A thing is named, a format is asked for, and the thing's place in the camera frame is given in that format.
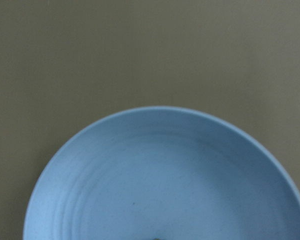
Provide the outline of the blue round plate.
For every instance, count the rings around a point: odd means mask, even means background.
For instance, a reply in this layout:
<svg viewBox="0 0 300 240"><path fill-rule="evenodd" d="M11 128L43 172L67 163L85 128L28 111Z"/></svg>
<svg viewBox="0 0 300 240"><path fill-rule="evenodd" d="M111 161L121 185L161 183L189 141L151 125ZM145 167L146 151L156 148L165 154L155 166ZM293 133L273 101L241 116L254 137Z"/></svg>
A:
<svg viewBox="0 0 300 240"><path fill-rule="evenodd" d="M31 194L25 240L300 240L300 193L241 129L178 107L107 116L70 138Z"/></svg>

